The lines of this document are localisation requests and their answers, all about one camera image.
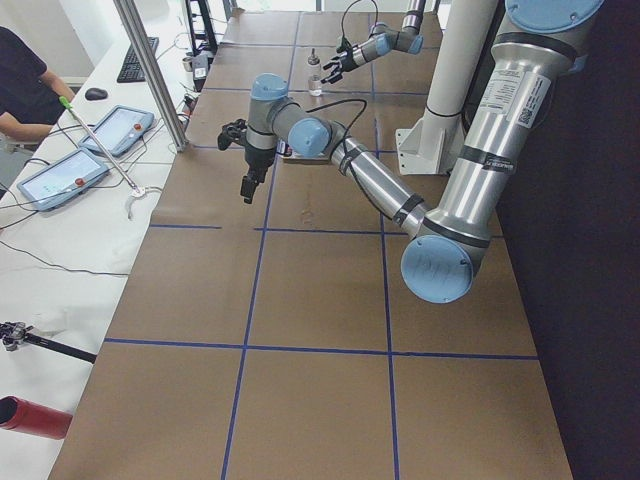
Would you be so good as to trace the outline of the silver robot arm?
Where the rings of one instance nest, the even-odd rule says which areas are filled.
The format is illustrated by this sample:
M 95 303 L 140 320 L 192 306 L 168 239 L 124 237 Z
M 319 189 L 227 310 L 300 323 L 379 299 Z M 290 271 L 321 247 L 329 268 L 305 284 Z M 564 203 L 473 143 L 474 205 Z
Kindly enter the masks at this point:
M 411 237 L 406 286 L 431 303 L 471 288 L 490 244 L 489 219 L 557 78 L 586 59 L 598 1 L 455 1 L 423 116 L 396 133 L 392 173 L 348 127 L 304 110 L 278 75 L 259 75 L 248 117 L 222 138 L 244 148 L 251 201 L 285 144 L 328 160 Z
M 378 21 L 378 5 L 375 7 L 375 22 L 369 29 L 369 36 L 362 44 L 352 44 L 346 37 L 344 21 L 349 10 L 357 4 L 352 2 L 343 12 L 340 28 L 340 43 L 336 48 L 336 55 L 323 67 L 330 73 L 321 79 L 322 84 L 334 84 L 343 78 L 343 74 L 351 72 L 367 63 L 387 55 L 391 51 L 399 51 L 417 55 L 423 46 L 424 37 L 421 25 L 425 11 L 425 0 L 410 1 L 399 30 L 390 28 L 386 23 Z

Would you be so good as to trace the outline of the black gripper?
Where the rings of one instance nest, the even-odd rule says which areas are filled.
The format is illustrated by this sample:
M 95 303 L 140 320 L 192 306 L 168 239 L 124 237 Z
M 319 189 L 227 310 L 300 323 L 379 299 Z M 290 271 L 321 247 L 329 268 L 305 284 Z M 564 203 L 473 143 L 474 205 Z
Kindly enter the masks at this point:
M 335 70 L 322 80 L 323 84 L 335 84 L 343 79 L 343 74 L 351 72 L 363 65 L 361 48 L 358 44 L 351 45 L 347 52 L 338 54 L 330 58 L 324 65 L 324 70 Z
M 246 147 L 244 158 L 249 168 L 242 178 L 241 195 L 246 204 L 251 204 L 255 190 L 265 181 L 268 169 L 273 165 L 273 150 Z

